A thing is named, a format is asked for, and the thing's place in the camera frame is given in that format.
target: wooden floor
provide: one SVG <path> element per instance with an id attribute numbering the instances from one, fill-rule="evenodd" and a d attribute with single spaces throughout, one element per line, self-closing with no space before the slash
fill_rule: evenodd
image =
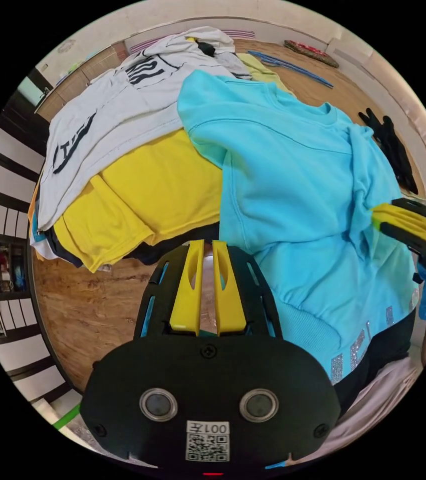
<path id="1" fill-rule="evenodd" d="M 213 262 L 203 265 L 201 329 L 216 331 Z M 51 344 L 73 383 L 84 389 L 92 364 L 133 339 L 136 316 L 154 266 L 134 259 L 111 271 L 91 273 L 57 259 L 33 255 L 33 277 L 42 320 Z"/>
<path id="2" fill-rule="evenodd" d="M 338 70 L 295 53 L 285 47 L 255 40 L 236 40 L 238 52 L 257 50 L 290 61 L 330 81 L 334 88 L 283 67 L 273 67 L 283 83 L 299 100 L 319 106 L 329 102 L 360 123 L 358 112 L 370 107 L 377 117 L 384 112 L 357 85 Z M 424 195 L 418 169 L 413 175 Z M 215 330 L 211 257 L 205 261 L 203 278 L 203 330 Z M 95 360 L 131 340 L 136 315 L 154 266 L 136 260 L 122 260 L 112 271 L 90 273 L 62 260 L 41 262 L 33 255 L 36 295 L 51 344 L 66 373 L 84 389 Z"/>

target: pile of clothes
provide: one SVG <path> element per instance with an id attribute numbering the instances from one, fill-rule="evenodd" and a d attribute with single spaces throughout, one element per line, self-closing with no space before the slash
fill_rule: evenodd
<path id="1" fill-rule="evenodd" d="M 284 338 L 335 384 L 418 298 L 411 253 L 371 223 L 401 197 L 372 135 L 329 103 L 297 100 L 220 30 L 171 35 L 52 120 L 30 243 L 92 272 L 195 239 L 240 247 Z"/>

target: door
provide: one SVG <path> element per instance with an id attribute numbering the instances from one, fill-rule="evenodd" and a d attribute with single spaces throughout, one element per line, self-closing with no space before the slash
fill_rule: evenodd
<path id="1" fill-rule="evenodd" d="M 49 123 L 34 113 L 35 107 L 15 90 L 0 114 L 0 128 L 45 157 Z"/>

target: green tape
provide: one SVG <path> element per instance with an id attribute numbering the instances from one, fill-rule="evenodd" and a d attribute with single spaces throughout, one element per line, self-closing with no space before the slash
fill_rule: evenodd
<path id="1" fill-rule="evenodd" d="M 58 421 L 53 423 L 53 426 L 59 430 L 62 429 L 66 424 L 70 423 L 79 414 L 79 406 L 80 404 L 72 408 L 65 416 L 62 416 Z"/>
<path id="2" fill-rule="evenodd" d="M 215 333 L 211 333 L 210 331 L 206 331 L 206 330 L 200 330 L 199 336 L 200 337 L 217 337 Z"/>

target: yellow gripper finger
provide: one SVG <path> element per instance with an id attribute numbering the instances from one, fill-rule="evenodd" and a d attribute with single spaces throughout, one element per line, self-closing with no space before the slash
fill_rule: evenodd
<path id="1" fill-rule="evenodd" d="M 213 242 L 213 265 L 218 335 L 242 332 L 246 328 L 246 318 L 226 242 Z"/>
<path id="2" fill-rule="evenodd" d="M 380 230 L 381 223 L 395 225 L 426 241 L 426 218 L 413 211 L 389 203 L 372 209 L 373 225 Z"/>
<path id="3" fill-rule="evenodd" d="M 204 240 L 189 244 L 183 274 L 178 286 L 169 324 L 176 332 L 194 332 L 199 335 L 201 314 L 201 286 L 203 282 Z"/>

